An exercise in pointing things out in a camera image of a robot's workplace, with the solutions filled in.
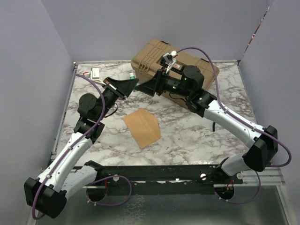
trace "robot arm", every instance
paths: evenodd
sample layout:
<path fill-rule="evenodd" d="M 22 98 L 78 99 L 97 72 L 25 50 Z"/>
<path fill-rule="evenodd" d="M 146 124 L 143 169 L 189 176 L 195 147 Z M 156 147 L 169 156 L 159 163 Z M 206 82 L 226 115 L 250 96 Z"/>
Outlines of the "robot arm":
<path fill-rule="evenodd" d="M 169 65 L 176 62 L 173 55 L 175 53 L 164 55 L 164 59 Z M 272 126 L 264 128 L 252 123 L 231 110 L 230 112 L 242 122 L 251 124 L 256 129 L 251 129 L 242 122 L 233 119 L 227 113 L 228 108 L 226 106 L 223 105 L 225 107 L 224 111 L 217 98 L 202 89 L 204 76 L 198 67 L 185 66 L 181 80 L 170 77 L 168 71 L 170 71 L 170 67 L 159 69 L 151 80 L 138 85 L 135 89 L 150 96 L 154 96 L 155 93 L 161 95 L 163 92 L 168 91 L 185 97 L 186 105 L 191 112 L 218 123 L 238 137 L 249 148 L 246 153 L 225 159 L 218 166 L 216 174 L 219 173 L 220 176 L 225 177 L 249 169 L 263 171 L 276 154 L 278 144 L 266 135 L 259 133 L 257 129 L 275 138 L 277 138 L 277 130 Z"/>
<path fill-rule="evenodd" d="M 128 97 L 137 83 L 138 79 L 124 81 L 117 81 L 109 77 L 104 79 L 102 83 L 105 88 L 103 92 L 105 100 L 104 115 L 107 114 L 118 98 L 125 99 Z M 85 185 L 93 182 L 97 175 L 97 169 L 90 165 L 84 165 L 75 173 L 70 172 L 84 152 L 99 138 L 104 129 L 104 124 L 100 122 L 90 133 L 77 142 L 83 134 L 95 125 L 100 117 L 102 100 L 92 94 L 85 94 L 79 100 L 77 111 L 80 118 L 64 149 L 36 179 L 28 178 L 24 184 L 27 204 L 33 206 L 34 198 L 38 194 L 35 209 L 51 218 L 57 217 L 63 210 L 67 199 Z"/>

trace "wire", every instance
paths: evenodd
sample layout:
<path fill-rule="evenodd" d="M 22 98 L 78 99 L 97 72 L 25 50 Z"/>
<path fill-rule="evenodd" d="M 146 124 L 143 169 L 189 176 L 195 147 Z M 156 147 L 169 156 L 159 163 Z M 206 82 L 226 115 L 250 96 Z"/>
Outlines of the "wire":
<path fill-rule="evenodd" d="M 186 102 L 183 98 L 175 98 L 175 97 L 172 97 L 170 92 L 169 92 L 169 96 L 170 96 L 170 98 L 172 98 L 172 99 L 175 99 L 175 100 L 182 100 L 182 101 Z"/>
<path fill-rule="evenodd" d="M 87 192 L 86 197 L 88 198 L 88 203 L 89 203 L 89 202 L 94 203 L 95 206 L 96 206 L 96 204 L 97 204 L 97 205 L 102 205 L 102 206 L 119 206 L 119 205 L 122 205 L 122 204 L 124 204 L 125 202 L 127 202 L 127 201 L 130 199 L 131 193 L 132 193 L 132 185 L 131 185 L 131 183 L 130 183 L 130 180 L 128 180 L 127 177 L 124 177 L 124 176 L 121 176 L 121 175 L 114 175 L 114 176 L 104 177 L 104 178 L 102 178 L 102 179 L 99 179 L 99 180 L 97 180 L 97 181 L 94 181 L 94 182 L 90 183 L 89 185 L 96 184 L 96 183 L 98 183 L 98 182 L 101 182 L 101 181 L 104 181 L 104 180 L 107 180 L 107 179 L 110 179 L 110 178 L 114 178 L 114 177 L 120 177 L 120 178 L 123 178 L 123 179 L 125 179 L 125 180 L 127 181 L 127 183 L 129 184 L 129 194 L 128 194 L 128 196 L 126 197 L 126 199 L 125 199 L 124 201 L 122 201 L 122 202 L 114 203 L 114 204 L 106 204 L 106 203 L 100 203 L 100 202 L 93 202 L 93 201 L 90 199 L 90 197 L 89 197 L 89 193 Z"/>
<path fill-rule="evenodd" d="M 216 131 L 216 122 L 212 123 L 212 131 L 215 132 Z"/>
<path fill-rule="evenodd" d="M 91 83 L 96 88 L 96 90 L 99 92 L 100 97 L 101 97 L 101 101 L 102 101 L 102 112 L 101 112 L 101 115 L 100 115 L 99 119 L 97 120 L 97 122 L 87 132 L 85 132 L 82 136 L 80 136 L 76 141 L 74 141 L 68 147 L 68 149 L 65 151 L 65 153 L 59 158 L 57 163 L 53 166 L 52 170 L 48 173 L 47 177 L 45 177 L 42 184 L 38 187 L 36 195 L 34 196 L 34 199 L 33 199 L 32 211 L 31 211 L 32 217 L 33 217 L 34 220 L 41 219 L 45 215 L 45 214 L 42 214 L 40 217 L 37 217 L 36 214 L 35 214 L 35 210 L 36 210 L 36 206 L 37 206 L 38 196 L 39 196 L 42 188 L 44 187 L 44 184 L 48 181 L 48 179 L 49 179 L 48 177 L 51 177 L 51 175 L 53 174 L 55 169 L 58 167 L 58 165 L 61 163 L 61 161 L 65 158 L 65 156 L 74 148 L 75 145 L 77 145 L 78 142 L 80 142 L 81 139 L 83 139 L 86 135 L 88 135 L 99 124 L 99 122 L 103 119 L 103 116 L 104 116 L 105 100 L 104 100 L 104 96 L 103 96 L 101 90 L 99 89 L 99 87 L 93 81 L 91 81 L 89 78 L 86 78 L 83 75 L 76 74 L 76 76 L 81 77 L 82 79 L 84 79 L 84 80 L 88 81 L 89 83 Z"/>
<path fill-rule="evenodd" d="M 117 112 L 117 110 L 118 110 L 118 104 L 115 103 L 115 105 L 117 106 L 117 108 L 116 108 L 111 114 L 105 116 L 104 118 L 107 118 L 107 117 L 109 117 L 109 116 L 112 116 L 112 115 L 114 115 L 114 114 Z"/>
<path fill-rule="evenodd" d="M 232 182 L 233 182 L 233 180 L 230 179 L 230 182 L 227 184 L 227 187 L 226 187 L 227 190 L 229 189 L 229 185 L 230 185 Z"/>
<path fill-rule="evenodd" d="M 254 172 L 256 173 L 257 179 L 258 179 L 258 190 L 257 190 L 256 194 L 253 196 L 253 198 L 251 198 L 251 199 L 249 199 L 249 200 L 246 200 L 246 201 L 244 201 L 244 202 L 234 202 L 234 201 L 229 201 L 229 200 L 226 200 L 226 199 L 224 199 L 224 198 L 221 198 L 221 197 L 217 194 L 217 192 L 215 191 L 215 194 L 219 197 L 219 200 L 221 200 L 221 201 L 223 201 L 223 202 L 231 203 L 231 204 L 236 204 L 236 205 L 247 204 L 247 203 L 250 203 L 250 202 L 254 201 L 254 200 L 259 196 L 259 194 L 260 194 L 260 192 L 261 192 L 261 189 L 262 189 L 262 183 L 261 183 L 261 179 L 260 179 L 260 177 L 259 177 L 259 175 L 258 175 L 258 172 L 256 172 L 256 171 L 254 171 Z"/>
<path fill-rule="evenodd" d="M 279 145 L 281 145 L 281 146 L 286 150 L 286 152 L 287 152 L 287 154 L 288 154 L 288 160 L 287 160 L 285 163 L 281 164 L 281 165 L 270 165 L 270 167 L 283 167 L 283 166 L 289 165 L 289 163 L 290 163 L 291 160 L 292 160 L 292 154 L 291 154 L 291 151 L 288 149 L 288 147 L 287 147 L 285 144 L 283 144 L 280 140 L 278 140 L 277 138 L 273 137 L 272 135 L 269 135 L 268 133 L 266 133 L 266 132 L 264 132 L 264 131 L 262 131 L 262 130 L 259 130 L 259 129 L 257 129 L 256 127 L 254 127 L 254 126 L 252 126 L 252 125 L 246 123 L 245 121 L 241 120 L 239 117 L 237 117 L 236 115 L 234 115 L 233 113 L 231 113 L 230 110 L 228 110 L 228 109 L 226 109 L 226 108 L 224 107 L 224 105 L 223 105 L 222 102 L 221 102 L 221 98 L 220 98 L 220 91 L 219 91 L 219 87 L 218 87 L 218 78 L 217 78 L 216 68 L 215 68 L 214 64 L 212 63 L 212 60 L 211 60 L 211 58 L 208 56 L 208 54 L 207 54 L 205 51 L 203 51 L 202 49 L 197 48 L 197 47 L 183 48 L 183 49 L 179 50 L 177 53 L 180 53 L 181 51 L 184 51 L 184 50 L 186 50 L 186 49 L 196 49 L 196 50 L 198 50 L 198 51 L 201 51 L 201 52 L 207 57 L 207 59 L 209 60 L 209 62 L 210 62 L 210 64 L 211 64 L 211 67 L 212 67 L 212 70 L 213 70 L 213 72 L 214 72 L 214 77 L 215 77 L 215 81 L 216 81 L 217 101 L 218 101 L 220 107 L 221 107 L 224 111 L 227 110 L 226 113 L 227 113 L 228 115 L 230 115 L 231 117 L 233 117 L 234 119 L 236 119 L 236 120 L 237 120 L 238 122 L 240 122 L 241 124 L 243 124 L 243 125 L 245 125 L 245 126 L 251 128 L 252 130 L 254 130 L 254 131 L 256 131 L 256 132 L 258 132 L 258 133 L 260 133 L 260 134 L 263 134 L 263 135 L 267 136 L 268 138 L 274 140 L 275 142 L 277 142 Z"/>

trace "white marble surface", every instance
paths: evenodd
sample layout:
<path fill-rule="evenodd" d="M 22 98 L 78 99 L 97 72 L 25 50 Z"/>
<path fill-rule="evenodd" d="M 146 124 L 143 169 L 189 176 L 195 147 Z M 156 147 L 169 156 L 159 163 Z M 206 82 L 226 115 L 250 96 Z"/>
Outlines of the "white marble surface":
<path fill-rule="evenodd" d="M 235 112 L 253 121 L 254 117 L 246 96 L 236 63 L 216 63 L 222 102 Z M 128 62 L 80 64 L 78 73 L 90 71 L 91 67 L 101 68 L 101 77 L 128 79 L 132 68 Z M 216 94 L 213 83 L 209 90 Z M 99 96 L 88 82 L 76 78 L 64 127 L 58 145 L 58 152 L 67 143 L 79 119 L 78 100 L 90 92 Z M 93 160 L 102 165 L 186 165 L 218 164 L 225 157 L 246 150 L 245 145 L 235 136 L 212 122 L 189 112 L 165 97 L 149 97 L 133 92 L 126 101 L 117 101 L 119 109 L 103 120 L 105 129 L 95 144 L 79 159 L 76 165 Z M 140 149 L 127 129 L 122 117 L 144 108 L 154 114 L 159 122 L 161 138 L 150 146 Z"/>

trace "lavender wall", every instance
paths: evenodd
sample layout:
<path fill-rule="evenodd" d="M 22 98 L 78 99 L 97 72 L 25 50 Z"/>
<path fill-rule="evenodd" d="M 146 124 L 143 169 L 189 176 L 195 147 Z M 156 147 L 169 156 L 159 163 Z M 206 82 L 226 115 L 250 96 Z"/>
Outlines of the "lavender wall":
<path fill-rule="evenodd" d="M 0 224 L 25 224 L 23 184 L 45 167 L 73 61 L 39 0 L 0 6 Z"/>
<path fill-rule="evenodd" d="M 152 38 L 241 59 L 270 0 L 42 0 L 76 61 L 131 60 Z"/>
<path fill-rule="evenodd" d="M 241 61 L 241 74 L 259 123 L 278 129 L 292 151 L 282 168 L 289 196 L 300 221 L 300 1 L 275 0 Z M 283 163 L 283 148 L 275 163 Z"/>

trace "cardboard piece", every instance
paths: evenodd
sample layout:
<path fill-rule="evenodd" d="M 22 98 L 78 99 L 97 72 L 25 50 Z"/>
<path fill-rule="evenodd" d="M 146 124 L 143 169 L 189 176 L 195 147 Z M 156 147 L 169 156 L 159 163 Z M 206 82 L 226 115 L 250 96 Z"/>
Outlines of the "cardboard piece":
<path fill-rule="evenodd" d="M 123 120 L 140 149 L 145 148 L 161 138 L 156 116 L 144 109 L 139 109 L 124 116 Z"/>
<path fill-rule="evenodd" d="M 163 55 L 165 53 L 170 53 L 173 50 L 177 50 L 170 44 L 159 41 L 151 40 L 132 60 L 131 67 L 135 71 L 135 76 L 140 81 L 139 83 L 144 83 L 150 80 L 156 73 L 158 69 L 166 64 L 163 64 Z M 181 70 L 184 66 L 197 66 L 204 76 L 203 89 L 208 90 L 215 80 L 212 67 L 210 63 L 204 59 L 200 59 L 187 54 L 186 52 L 178 53 L 176 57 L 177 63 L 173 66 L 170 71 L 170 76 L 181 79 Z M 162 96 L 176 102 L 180 106 L 188 109 L 186 104 L 182 100 L 176 100 L 169 97 L 169 92 L 165 92 Z M 182 98 L 179 95 L 172 95 L 173 98 Z"/>

